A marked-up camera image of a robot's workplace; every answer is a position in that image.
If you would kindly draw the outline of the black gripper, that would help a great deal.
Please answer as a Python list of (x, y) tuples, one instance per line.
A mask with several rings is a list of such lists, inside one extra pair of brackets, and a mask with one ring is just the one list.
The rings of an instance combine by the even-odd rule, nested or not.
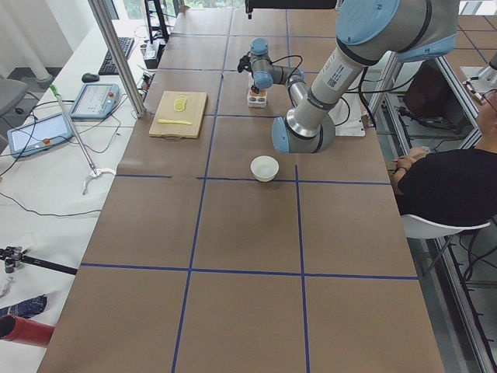
[(255, 82), (252, 83), (251, 90), (253, 92), (260, 92), (262, 88), (260, 88)]

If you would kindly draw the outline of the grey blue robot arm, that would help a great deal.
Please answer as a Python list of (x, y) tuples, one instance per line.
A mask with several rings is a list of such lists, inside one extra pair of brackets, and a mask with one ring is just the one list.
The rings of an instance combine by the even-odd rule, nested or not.
[(263, 38), (254, 39), (238, 69), (252, 74), (257, 89), (285, 85), (294, 107), (273, 121), (280, 153), (317, 153), (335, 139), (329, 115), (357, 76), (386, 52), (400, 62), (425, 61), (449, 53), (457, 39), (457, 1), (347, 1), (335, 24), (336, 48), (311, 86), (298, 68), (269, 59)]

